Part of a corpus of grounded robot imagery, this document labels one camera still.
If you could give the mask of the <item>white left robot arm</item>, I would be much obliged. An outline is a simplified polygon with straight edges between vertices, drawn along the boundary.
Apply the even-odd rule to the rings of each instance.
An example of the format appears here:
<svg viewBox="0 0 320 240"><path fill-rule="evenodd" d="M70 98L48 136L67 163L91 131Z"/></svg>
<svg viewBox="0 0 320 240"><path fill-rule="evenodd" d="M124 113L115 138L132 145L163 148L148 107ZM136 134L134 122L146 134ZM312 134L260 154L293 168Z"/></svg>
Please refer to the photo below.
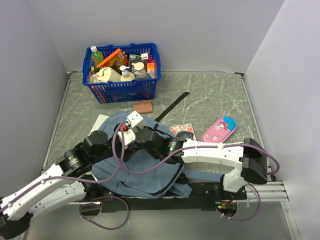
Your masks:
<svg viewBox="0 0 320 240"><path fill-rule="evenodd" d="M0 200L1 237L10 240L20 236L41 214L68 203L95 200L99 195L96 185L113 180L121 168L118 166L111 176L99 180L89 174L92 166L110 157L123 159L125 149L135 140L131 130L117 131L112 137L104 131L93 131L41 176Z"/></svg>

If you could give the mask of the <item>brown leather wallet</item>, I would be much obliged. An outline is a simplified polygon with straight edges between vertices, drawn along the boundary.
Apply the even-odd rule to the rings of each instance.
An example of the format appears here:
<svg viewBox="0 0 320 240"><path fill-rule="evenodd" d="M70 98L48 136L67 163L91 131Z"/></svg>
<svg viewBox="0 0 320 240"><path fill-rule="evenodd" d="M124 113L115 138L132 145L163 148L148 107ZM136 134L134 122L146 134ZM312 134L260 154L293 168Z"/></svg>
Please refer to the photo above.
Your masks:
<svg viewBox="0 0 320 240"><path fill-rule="evenodd" d="M133 109L139 114L148 114L153 112L151 101L141 101L133 104Z"/></svg>

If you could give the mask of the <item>blue student backpack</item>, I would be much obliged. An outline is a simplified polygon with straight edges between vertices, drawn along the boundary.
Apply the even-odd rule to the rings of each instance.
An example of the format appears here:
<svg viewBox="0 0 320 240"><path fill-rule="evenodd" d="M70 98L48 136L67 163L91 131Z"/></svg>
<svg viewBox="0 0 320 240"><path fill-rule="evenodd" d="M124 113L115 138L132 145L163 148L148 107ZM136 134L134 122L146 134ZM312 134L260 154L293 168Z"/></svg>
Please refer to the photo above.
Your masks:
<svg viewBox="0 0 320 240"><path fill-rule="evenodd" d="M117 128L116 125L124 122L129 114L129 112L121 111L109 116L100 126L99 130L107 133L111 138L114 129ZM156 166L159 162L158 159L154 159L144 149L140 149L125 163L125 166L133 172L144 172ZM98 180L105 180L114 174L117 167L117 160L114 157L110 157L94 164L91 171ZM219 182L222 176L222 174L213 172L184 170L184 167L178 164L163 163L161 166L145 174L132 174L121 168L115 177L101 183L101 185L117 194L131 193L130 189L134 189L137 192L159 195L162 192L168 191L174 184L185 185L186 183L178 183L178 177L181 174L185 174L194 180L211 182Z"/></svg>

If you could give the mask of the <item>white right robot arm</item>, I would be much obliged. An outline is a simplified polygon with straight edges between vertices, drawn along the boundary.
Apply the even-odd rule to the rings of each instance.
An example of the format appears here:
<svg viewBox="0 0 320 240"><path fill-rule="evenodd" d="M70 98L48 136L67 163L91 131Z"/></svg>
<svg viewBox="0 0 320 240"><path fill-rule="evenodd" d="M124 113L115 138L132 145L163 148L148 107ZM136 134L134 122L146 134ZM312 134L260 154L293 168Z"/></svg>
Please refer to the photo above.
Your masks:
<svg viewBox="0 0 320 240"><path fill-rule="evenodd" d="M218 193L230 199L247 183L265 185L268 181L267 153L252 138L233 144L208 143L178 137L163 137L151 127L137 127L134 142L154 159L168 165L211 164L231 167L220 178Z"/></svg>

